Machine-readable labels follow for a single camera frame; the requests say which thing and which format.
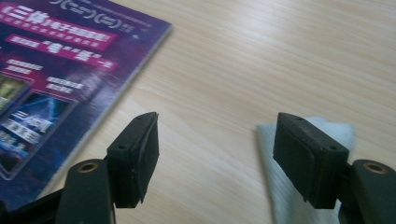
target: magazine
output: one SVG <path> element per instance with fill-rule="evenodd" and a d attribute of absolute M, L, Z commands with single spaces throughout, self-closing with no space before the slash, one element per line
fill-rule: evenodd
<path fill-rule="evenodd" d="M 35 200 L 171 29 L 107 0 L 0 1 L 0 201 Z"/>

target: cloth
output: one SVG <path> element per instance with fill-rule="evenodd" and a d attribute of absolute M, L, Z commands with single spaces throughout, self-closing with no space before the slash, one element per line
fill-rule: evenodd
<path fill-rule="evenodd" d="M 349 157 L 355 146 L 355 129 L 346 123 L 334 123 L 325 118 L 307 118 L 310 123 L 321 129 L 335 141 L 349 149 Z M 301 194 L 286 177 L 282 168 L 273 159 L 276 123 L 259 124 L 258 135 L 262 153 L 262 163 L 266 183 L 272 202 L 275 224 L 334 224 L 339 223 L 337 202 L 332 209 L 314 209 L 309 202 L 304 202 Z"/>

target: magazine cover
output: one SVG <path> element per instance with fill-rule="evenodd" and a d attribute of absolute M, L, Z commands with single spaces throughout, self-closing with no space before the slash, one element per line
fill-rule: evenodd
<path fill-rule="evenodd" d="M 0 1 L 0 201 L 37 198 L 171 24 L 107 0 Z"/>

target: towel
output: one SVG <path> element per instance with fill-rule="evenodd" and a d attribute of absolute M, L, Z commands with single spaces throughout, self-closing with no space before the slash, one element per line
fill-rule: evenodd
<path fill-rule="evenodd" d="M 355 128 L 347 123 L 334 123 L 325 118 L 306 118 L 335 141 L 346 147 L 351 155 L 355 146 Z M 334 209 L 314 209 L 286 177 L 282 168 L 273 159 L 276 123 L 263 123 L 257 126 L 262 163 L 266 183 L 270 192 L 273 220 L 275 224 L 334 224 L 339 223 L 340 202 Z"/>

